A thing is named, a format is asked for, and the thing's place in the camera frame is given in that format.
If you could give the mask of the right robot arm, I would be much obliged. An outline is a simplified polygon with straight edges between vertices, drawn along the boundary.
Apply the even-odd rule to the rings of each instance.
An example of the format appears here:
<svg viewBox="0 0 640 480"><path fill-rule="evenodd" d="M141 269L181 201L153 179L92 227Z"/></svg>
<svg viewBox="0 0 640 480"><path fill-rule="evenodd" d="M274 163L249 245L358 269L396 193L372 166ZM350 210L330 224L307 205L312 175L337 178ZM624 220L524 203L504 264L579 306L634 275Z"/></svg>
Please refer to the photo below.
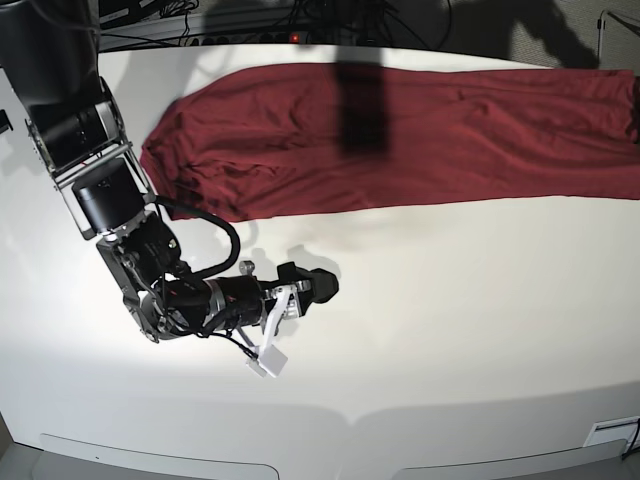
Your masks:
<svg viewBox="0 0 640 480"><path fill-rule="evenodd" d="M84 1L5 1L1 65L27 112L26 127L77 227L96 247L127 310L152 342L219 337L251 360L270 351L284 320L331 300L337 277L294 263L273 281L240 262L240 239L220 217L155 194L97 66L99 30ZM228 258L195 271L181 257L164 211L189 213L223 230ZM228 270L240 264L238 276Z"/></svg>

